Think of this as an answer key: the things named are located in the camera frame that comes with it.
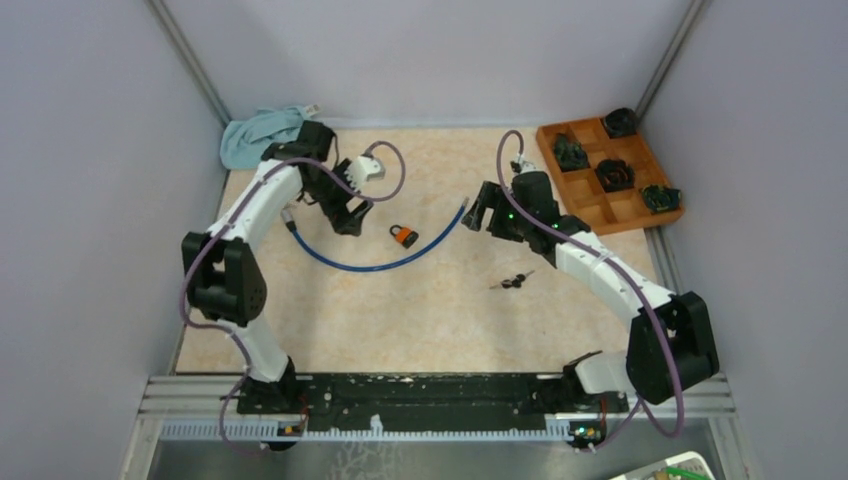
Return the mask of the orange black padlock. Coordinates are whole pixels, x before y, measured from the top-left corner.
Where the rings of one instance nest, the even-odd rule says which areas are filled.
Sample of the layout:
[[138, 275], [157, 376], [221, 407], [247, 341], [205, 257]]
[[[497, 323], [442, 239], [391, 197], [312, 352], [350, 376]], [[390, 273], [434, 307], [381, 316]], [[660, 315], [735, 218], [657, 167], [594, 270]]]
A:
[[419, 238], [419, 234], [415, 230], [402, 225], [392, 225], [389, 228], [389, 233], [405, 249], [410, 249]]

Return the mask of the black key bunch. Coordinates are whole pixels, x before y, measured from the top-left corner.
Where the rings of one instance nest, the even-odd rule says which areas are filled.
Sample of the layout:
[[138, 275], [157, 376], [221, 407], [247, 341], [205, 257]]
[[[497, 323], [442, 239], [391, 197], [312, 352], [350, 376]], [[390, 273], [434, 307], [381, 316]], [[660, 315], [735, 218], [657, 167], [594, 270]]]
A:
[[529, 270], [526, 272], [520, 272], [512, 277], [505, 278], [500, 280], [498, 283], [493, 284], [489, 287], [490, 290], [498, 290], [498, 289], [520, 289], [526, 280], [535, 273], [534, 270]]

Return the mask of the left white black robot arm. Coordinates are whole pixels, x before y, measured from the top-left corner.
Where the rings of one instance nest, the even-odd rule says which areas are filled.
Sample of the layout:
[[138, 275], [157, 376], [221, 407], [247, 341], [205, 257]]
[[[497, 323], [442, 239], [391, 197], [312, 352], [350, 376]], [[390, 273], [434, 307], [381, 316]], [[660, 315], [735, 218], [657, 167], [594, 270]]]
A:
[[295, 140], [271, 143], [236, 203], [206, 231], [189, 232], [181, 243], [182, 320], [230, 335], [246, 361], [240, 391], [257, 392], [277, 414], [297, 406], [300, 388], [289, 355], [263, 317], [268, 290], [255, 252], [276, 215], [304, 195], [320, 206], [336, 233], [359, 235], [372, 203], [363, 200], [354, 209], [347, 204], [366, 183], [385, 175], [371, 149], [327, 166], [335, 138], [329, 127], [308, 121]]

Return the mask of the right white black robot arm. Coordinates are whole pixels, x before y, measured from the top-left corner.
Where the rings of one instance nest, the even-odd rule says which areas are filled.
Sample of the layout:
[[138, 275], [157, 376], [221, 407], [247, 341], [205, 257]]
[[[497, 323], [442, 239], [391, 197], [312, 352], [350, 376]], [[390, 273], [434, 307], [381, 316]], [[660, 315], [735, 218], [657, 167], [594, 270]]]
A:
[[572, 410], [590, 411], [607, 392], [633, 392], [659, 405], [718, 373], [706, 302], [652, 282], [605, 247], [587, 223], [561, 213], [546, 173], [520, 173], [508, 189], [483, 182], [461, 222], [528, 244], [627, 326], [625, 350], [590, 352], [564, 366], [563, 398]]

